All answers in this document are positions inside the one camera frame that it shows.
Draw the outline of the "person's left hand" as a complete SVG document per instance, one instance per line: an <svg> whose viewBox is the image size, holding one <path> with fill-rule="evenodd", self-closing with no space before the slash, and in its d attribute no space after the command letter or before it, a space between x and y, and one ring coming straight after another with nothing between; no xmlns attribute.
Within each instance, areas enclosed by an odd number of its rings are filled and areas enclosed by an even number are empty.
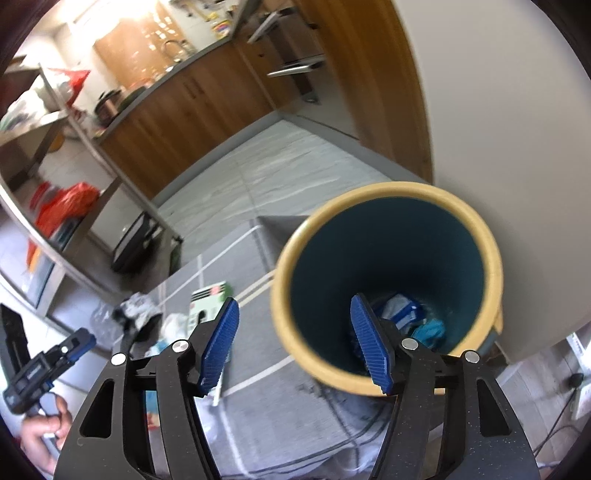
<svg viewBox="0 0 591 480"><path fill-rule="evenodd" d="M45 436L52 434L56 440L56 448L60 450L72 425L72 414L66 400L57 395L54 403L57 415L27 417L21 424L21 450L35 467L49 475L55 473L57 458L46 446Z"/></svg>

